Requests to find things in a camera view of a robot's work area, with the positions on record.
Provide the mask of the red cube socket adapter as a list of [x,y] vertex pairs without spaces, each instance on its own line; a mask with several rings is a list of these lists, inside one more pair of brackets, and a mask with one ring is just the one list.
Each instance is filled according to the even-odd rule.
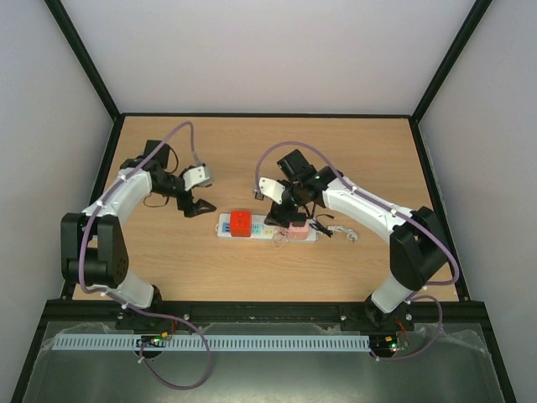
[[252,213],[247,210],[231,211],[229,231],[233,238],[250,238],[252,235]]

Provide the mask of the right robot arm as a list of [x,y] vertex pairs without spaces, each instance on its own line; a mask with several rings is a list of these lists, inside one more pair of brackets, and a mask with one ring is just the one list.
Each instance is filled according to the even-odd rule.
[[268,225],[289,228],[308,216],[313,205],[339,212],[376,233],[389,247],[389,274],[365,300],[368,323],[385,328],[399,306],[424,287],[433,276],[454,261],[436,214],[428,207],[412,210],[385,201],[353,183],[332,163],[318,170],[295,149],[277,163],[282,180],[255,175],[254,194],[272,204]]

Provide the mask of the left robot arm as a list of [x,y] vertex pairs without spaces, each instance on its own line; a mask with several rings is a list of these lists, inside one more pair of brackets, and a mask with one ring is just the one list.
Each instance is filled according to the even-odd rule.
[[179,174],[167,170],[173,153],[168,144],[149,140],[144,152],[125,160],[113,183],[90,206],[67,213],[60,222],[61,274],[88,294],[102,293],[124,306],[149,310],[162,296],[156,285],[129,268],[122,226],[146,197],[174,199],[185,217],[214,212],[216,207],[196,200],[193,190],[212,183],[209,167],[197,161]]

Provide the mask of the pink cube socket adapter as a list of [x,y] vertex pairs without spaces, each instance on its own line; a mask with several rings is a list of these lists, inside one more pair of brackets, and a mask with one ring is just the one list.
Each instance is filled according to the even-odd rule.
[[302,226],[290,224],[286,236],[289,241],[305,241],[309,237],[310,227],[307,223]]

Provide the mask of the white power strip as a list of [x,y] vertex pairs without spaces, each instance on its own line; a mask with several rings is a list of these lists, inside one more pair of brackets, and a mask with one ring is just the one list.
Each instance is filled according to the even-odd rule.
[[252,235],[250,238],[233,238],[229,231],[230,213],[221,213],[215,227],[218,238],[263,241],[263,242],[289,242],[289,243],[315,243],[318,239],[317,232],[310,228],[309,237],[305,241],[289,241],[286,236],[287,229],[269,226],[264,223],[264,216],[252,214]]

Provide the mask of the black mounting rail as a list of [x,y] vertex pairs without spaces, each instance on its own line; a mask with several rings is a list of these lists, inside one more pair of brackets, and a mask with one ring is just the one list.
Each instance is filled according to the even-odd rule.
[[[261,303],[165,301],[160,312],[182,318],[198,326],[213,323],[312,323],[320,327],[339,325],[343,331],[366,334],[412,330],[418,323],[435,323],[438,308],[434,302],[414,302],[400,306],[374,325],[366,316],[362,302],[335,303]],[[170,328],[169,319],[146,317],[130,309],[122,310],[112,301],[50,300],[39,326],[49,322],[110,322],[120,330],[135,332]]]

